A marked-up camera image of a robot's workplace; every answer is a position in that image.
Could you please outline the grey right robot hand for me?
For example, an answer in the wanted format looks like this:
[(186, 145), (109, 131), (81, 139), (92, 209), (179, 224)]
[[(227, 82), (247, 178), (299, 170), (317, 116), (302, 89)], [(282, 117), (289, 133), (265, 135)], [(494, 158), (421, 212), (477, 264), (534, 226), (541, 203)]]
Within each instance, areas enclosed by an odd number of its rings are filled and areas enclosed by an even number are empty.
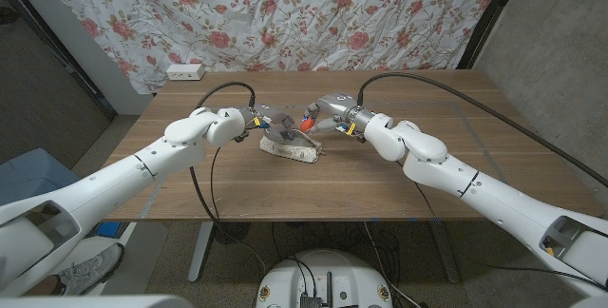
[(347, 135), (360, 135), (375, 115), (357, 104), (348, 94), (328, 94), (308, 105), (300, 124), (304, 133), (337, 130)]

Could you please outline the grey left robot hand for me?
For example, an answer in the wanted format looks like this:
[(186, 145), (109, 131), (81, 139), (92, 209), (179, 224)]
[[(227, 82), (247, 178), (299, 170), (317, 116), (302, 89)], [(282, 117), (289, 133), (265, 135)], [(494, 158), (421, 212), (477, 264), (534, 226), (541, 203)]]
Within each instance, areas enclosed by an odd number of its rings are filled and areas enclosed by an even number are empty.
[(292, 126), (295, 120), (276, 107), (255, 104), (243, 108), (241, 114), (247, 128), (261, 128), (264, 136), (273, 142), (283, 143), (294, 139)]

